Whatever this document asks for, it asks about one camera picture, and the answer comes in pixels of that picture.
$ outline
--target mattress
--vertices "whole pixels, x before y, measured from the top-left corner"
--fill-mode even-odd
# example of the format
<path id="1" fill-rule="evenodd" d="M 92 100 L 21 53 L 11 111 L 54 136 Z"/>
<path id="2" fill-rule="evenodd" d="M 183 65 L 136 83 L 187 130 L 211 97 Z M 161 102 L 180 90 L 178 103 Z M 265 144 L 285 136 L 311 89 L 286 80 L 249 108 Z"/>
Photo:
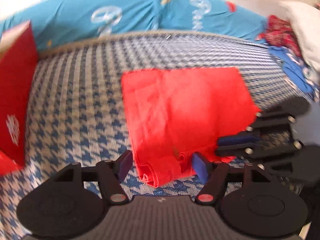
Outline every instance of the mattress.
<path id="1" fill-rule="evenodd" d="M 0 239 L 20 239 L 26 231 L 16 218 L 19 200 L 68 163 L 93 166 L 116 159 L 130 140 L 120 78 L 143 68 L 229 67 L 239 69 L 258 107 L 308 95 L 293 89 L 264 45 L 228 36 L 182 31 L 128 33 L 83 41 L 41 59 L 36 67 L 27 111 L 23 171 L 0 178 Z M 266 143 L 280 145 L 285 135 Z M 231 163 L 240 167 L 243 160 Z M 99 194 L 97 184 L 85 187 Z M 191 195 L 202 188 L 197 176 L 152 188 L 133 167 L 122 184 L 133 195 Z M 240 187 L 229 184 L 228 192 Z"/>

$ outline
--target ribbed black surface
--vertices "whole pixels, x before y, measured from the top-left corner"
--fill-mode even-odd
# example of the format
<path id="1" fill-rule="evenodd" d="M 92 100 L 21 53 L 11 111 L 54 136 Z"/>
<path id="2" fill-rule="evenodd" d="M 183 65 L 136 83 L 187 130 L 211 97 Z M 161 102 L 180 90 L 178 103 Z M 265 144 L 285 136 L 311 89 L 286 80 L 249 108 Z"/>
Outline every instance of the ribbed black surface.
<path id="1" fill-rule="evenodd" d="M 136 196 L 124 206 L 112 207 L 92 231 L 75 240 L 245 240 L 214 208 L 194 204 L 189 196 Z M 297 236 L 288 240 L 298 240 Z"/>

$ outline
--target blue pillowcase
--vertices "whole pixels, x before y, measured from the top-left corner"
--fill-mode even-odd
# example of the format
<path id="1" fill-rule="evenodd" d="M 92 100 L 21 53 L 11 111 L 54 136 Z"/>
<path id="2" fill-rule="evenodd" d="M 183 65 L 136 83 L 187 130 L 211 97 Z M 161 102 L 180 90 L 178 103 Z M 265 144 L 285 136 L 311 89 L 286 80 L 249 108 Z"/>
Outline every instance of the blue pillowcase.
<path id="1" fill-rule="evenodd" d="M 46 0 L 0 22 L 31 20 L 38 50 L 82 39 L 156 29 L 196 30 L 254 41 L 266 19 L 223 0 Z"/>
<path id="2" fill-rule="evenodd" d="M 47 0 L 0 23 L 2 31 L 31 19 L 39 50 L 86 38 L 157 27 L 155 0 Z"/>
<path id="3" fill-rule="evenodd" d="M 195 30 L 254 41 L 264 31 L 266 18 L 224 0 L 160 0 L 160 29 Z"/>

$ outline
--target white pillow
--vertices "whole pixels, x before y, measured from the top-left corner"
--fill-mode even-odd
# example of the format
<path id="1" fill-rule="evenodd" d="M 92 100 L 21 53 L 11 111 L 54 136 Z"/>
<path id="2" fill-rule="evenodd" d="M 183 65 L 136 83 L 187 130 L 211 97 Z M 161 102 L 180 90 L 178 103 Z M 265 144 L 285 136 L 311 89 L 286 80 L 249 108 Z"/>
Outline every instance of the white pillow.
<path id="1" fill-rule="evenodd" d="M 320 73 L 320 10 L 302 2 L 280 4 L 286 10 L 305 62 Z"/>

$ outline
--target red cloth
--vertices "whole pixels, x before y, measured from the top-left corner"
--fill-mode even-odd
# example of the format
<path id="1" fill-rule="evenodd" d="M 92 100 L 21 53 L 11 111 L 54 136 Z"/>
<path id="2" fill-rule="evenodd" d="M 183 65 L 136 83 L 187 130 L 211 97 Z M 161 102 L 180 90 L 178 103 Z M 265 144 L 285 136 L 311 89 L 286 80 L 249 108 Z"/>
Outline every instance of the red cloth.
<path id="1" fill-rule="evenodd" d="M 277 47 L 285 46 L 292 49 L 297 57 L 301 57 L 301 50 L 289 22 L 270 15 L 264 37 L 269 44 Z"/>
<path id="2" fill-rule="evenodd" d="M 38 62 L 30 22 L 4 32 L 3 43 L 9 45 L 0 60 L 0 175 L 25 165 L 27 105 Z"/>
<path id="3" fill-rule="evenodd" d="M 122 90 L 138 175 L 153 187 L 193 175 L 195 151 L 221 160 L 217 138 L 245 129 L 259 111 L 233 67 L 128 72 Z"/>

